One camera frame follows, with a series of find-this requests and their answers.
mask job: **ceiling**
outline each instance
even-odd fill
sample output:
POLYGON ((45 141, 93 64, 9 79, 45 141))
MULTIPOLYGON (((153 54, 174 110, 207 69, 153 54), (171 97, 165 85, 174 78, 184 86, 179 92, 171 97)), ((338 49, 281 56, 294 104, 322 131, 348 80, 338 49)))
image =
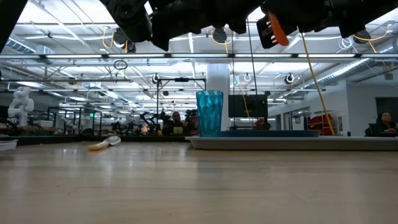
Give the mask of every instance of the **ceiling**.
MULTIPOLYGON (((116 47, 112 44, 112 33, 117 28, 112 17, 109 15, 105 7, 100 1, 93 0, 44 0, 41 1, 42 7, 32 4, 29 1, 25 7, 24 12, 19 18, 11 38, 28 46, 32 49, 46 49, 51 54, 123 54, 124 49, 116 47)), ((186 54, 250 54, 251 48, 254 54, 293 54, 304 53, 303 42, 297 33, 289 36, 290 45, 283 47, 276 45, 271 49, 263 49, 258 39, 257 28, 255 22, 264 15, 260 9, 256 9, 249 17, 250 21, 248 32, 242 35, 232 34, 228 27, 225 31, 228 35, 228 40, 231 43, 227 46, 215 43, 211 38, 212 27, 207 27, 202 30, 202 34, 187 34, 181 37, 174 38, 170 41, 169 53, 186 53, 186 54)), ((366 26, 367 31, 373 38, 384 36, 384 38, 373 41, 376 46, 393 38, 398 29, 396 24, 398 21, 398 10, 395 9, 390 13, 376 19, 366 26)), ((324 54, 350 54, 358 52, 369 52, 368 44, 356 44, 352 39, 343 40, 340 37, 340 32, 337 27, 330 27, 321 32, 311 32, 305 35, 308 51, 310 53, 324 53, 324 54)), ((150 42, 136 43, 137 54, 154 54, 165 52, 150 42)), ((20 54, 20 52, 6 47, 2 54, 20 54)), ((62 92, 58 91, 60 101, 65 101, 65 96, 74 96, 80 98, 87 98, 86 101, 76 101, 69 99, 68 101, 78 103, 100 103, 113 102, 121 103, 155 103, 151 98, 155 96, 154 92, 139 92, 141 89, 151 89, 155 85, 152 84, 154 74, 158 74, 160 78, 205 78, 207 65, 209 63, 228 63, 234 74, 238 79, 238 86, 240 88, 254 88, 253 70, 256 74, 256 81, 258 88, 284 88, 287 86, 284 83, 286 74, 291 73, 296 77, 292 86, 300 85, 310 79, 310 71, 308 63, 305 60, 296 60, 291 62, 280 62, 278 59, 256 60, 252 63, 250 60, 232 61, 231 59, 211 60, 211 59, 189 59, 178 60, 170 58, 159 59, 126 59, 128 67, 125 70, 117 71, 114 69, 113 63, 116 60, 96 60, 96 59, 81 59, 81 60, 65 60, 53 59, 52 64, 38 63, 35 60, 0 60, 0 65, 3 69, 12 67, 13 72, 10 72, 10 79, 66 79, 75 77, 76 79, 90 79, 98 80, 97 82, 78 82, 76 85, 70 85, 66 82, 52 82, 45 83, 38 88, 42 89, 86 89, 87 91, 62 92), (128 79, 129 82, 121 82, 120 79, 128 79), (98 92, 90 91, 90 83, 100 83, 100 88, 105 89, 137 89, 137 91, 115 91, 117 99, 110 96, 100 96, 98 92)), ((338 63, 346 63, 340 61, 317 60, 313 63, 315 73, 327 71, 338 63)), ((383 82, 382 78, 366 80, 369 82, 383 82)), ((18 83, 12 84, 10 88, 17 87, 18 83)), ((200 87, 194 82, 175 83, 170 82, 164 88, 196 88, 200 87)), ((273 92, 275 96, 279 96, 279 92, 273 92)), ((300 96, 304 92, 298 92, 296 95, 300 96)), ((170 95, 160 96, 161 98, 194 98, 194 91, 176 91, 170 92, 170 95)), ((167 106, 168 110, 185 109, 187 105, 176 105, 171 108, 167 106)))

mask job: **wooden table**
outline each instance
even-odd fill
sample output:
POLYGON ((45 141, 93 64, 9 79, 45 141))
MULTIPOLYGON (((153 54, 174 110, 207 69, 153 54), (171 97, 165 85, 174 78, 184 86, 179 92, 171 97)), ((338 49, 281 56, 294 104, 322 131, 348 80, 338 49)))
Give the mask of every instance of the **wooden table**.
POLYGON ((398 153, 92 142, 0 153, 0 223, 396 224, 398 153))

